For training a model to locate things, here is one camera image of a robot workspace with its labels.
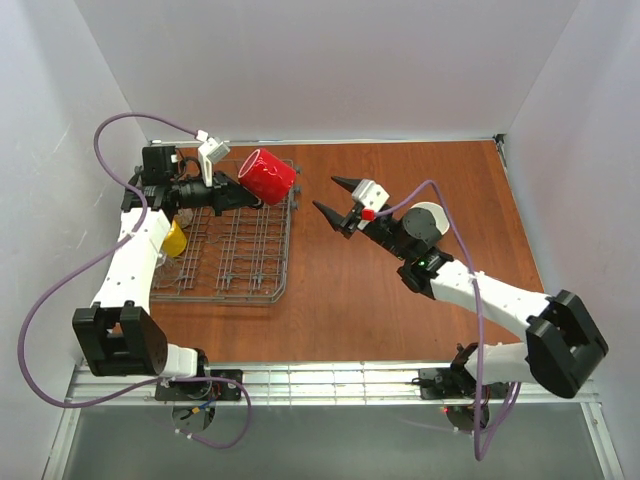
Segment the red floral mug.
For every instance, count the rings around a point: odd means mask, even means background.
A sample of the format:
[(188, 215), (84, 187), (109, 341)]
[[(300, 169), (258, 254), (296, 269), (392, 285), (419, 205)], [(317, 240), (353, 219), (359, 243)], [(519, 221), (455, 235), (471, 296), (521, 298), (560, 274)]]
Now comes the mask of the red floral mug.
[(405, 214), (404, 223), (415, 239), (430, 246), (437, 244), (450, 228), (443, 207), (428, 201), (414, 204)]

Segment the plain red mug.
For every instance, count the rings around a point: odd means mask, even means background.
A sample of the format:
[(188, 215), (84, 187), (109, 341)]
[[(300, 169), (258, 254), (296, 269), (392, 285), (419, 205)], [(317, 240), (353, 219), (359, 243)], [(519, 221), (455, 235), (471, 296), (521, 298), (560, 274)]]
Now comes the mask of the plain red mug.
[(254, 150), (238, 172), (239, 183), (270, 206), (285, 199), (295, 179), (295, 169), (264, 148)]

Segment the yellow cup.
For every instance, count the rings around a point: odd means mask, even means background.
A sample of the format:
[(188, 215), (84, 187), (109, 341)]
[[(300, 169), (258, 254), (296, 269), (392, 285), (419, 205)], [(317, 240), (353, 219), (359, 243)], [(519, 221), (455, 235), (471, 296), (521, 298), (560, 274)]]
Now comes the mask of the yellow cup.
[(188, 240), (180, 225), (173, 220), (170, 229), (163, 240), (162, 251), (171, 258), (179, 257), (188, 245)]

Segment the clear glass cup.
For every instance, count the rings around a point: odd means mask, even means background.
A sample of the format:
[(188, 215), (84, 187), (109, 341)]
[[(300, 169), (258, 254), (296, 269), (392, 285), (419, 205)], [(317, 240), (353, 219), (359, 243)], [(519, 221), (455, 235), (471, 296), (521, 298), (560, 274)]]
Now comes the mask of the clear glass cup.
[(171, 273), (172, 265), (173, 259), (165, 252), (161, 252), (156, 261), (154, 277), (158, 279), (164, 278), (167, 274)]

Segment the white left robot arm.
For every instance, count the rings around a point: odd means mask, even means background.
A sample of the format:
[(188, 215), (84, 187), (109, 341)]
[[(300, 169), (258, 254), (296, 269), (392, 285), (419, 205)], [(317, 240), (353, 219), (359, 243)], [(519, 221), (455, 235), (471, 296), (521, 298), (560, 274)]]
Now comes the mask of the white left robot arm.
[(197, 149), (198, 176), (185, 178), (173, 146), (143, 148), (143, 163), (127, 183), (121, 204), (119, 247), (88, 308), (72, 318), (73, 330), (97, 377), (197, 376), (202, 352), (168, 342), (150, 315), (152, 280), (162, 244), (182, 209), (212, 208), (216, 215), (262, 201), (214, 165), (230, 149), (217, 138)]

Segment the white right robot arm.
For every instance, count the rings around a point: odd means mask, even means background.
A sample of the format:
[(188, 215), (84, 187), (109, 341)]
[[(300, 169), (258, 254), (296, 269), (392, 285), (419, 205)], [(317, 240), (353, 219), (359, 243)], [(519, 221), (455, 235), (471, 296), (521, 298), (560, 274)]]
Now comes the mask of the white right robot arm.
[(475, 269), (467, 249), (456, 259), (438, 246), (458, 231), (445, 200), (408, 196), (394, 216), (387, 191), (371, 179), (335, 176), (354, 202), (346, 215), (316, 202), (329, 225), (345, 238), (360, 232), (401, 261), (405, 286), (429, 299), (462, 307), (477, 317), (478, 340), (458, 350), (444, 383), (471, 396), (495, 383), (538, 384), (565, 399), (576, 396), (609, 352), (581, 298), (524, 290)]

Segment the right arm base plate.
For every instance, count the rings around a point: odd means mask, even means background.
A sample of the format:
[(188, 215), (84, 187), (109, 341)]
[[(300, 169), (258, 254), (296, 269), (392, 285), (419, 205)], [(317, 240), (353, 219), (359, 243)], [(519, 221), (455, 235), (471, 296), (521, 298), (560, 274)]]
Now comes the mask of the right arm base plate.
[(474, 399), (476, 379), (464, 368), (421, 368), (410, 384), (423, 400)]

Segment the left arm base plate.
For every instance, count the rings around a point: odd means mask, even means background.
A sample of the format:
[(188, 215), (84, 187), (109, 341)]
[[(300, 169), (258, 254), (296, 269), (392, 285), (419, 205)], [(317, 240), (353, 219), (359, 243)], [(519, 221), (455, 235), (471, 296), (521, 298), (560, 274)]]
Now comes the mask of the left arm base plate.
[[(243, 382), (241, 369), (218, 369), (206, 372), (207, 376)], [(154, 399), (165, 402), (200, 402), (209, 400), (237, 401), (241, 391), (235, 384), (221, 380), (199, 382), (169, 382), (156, 387)]]

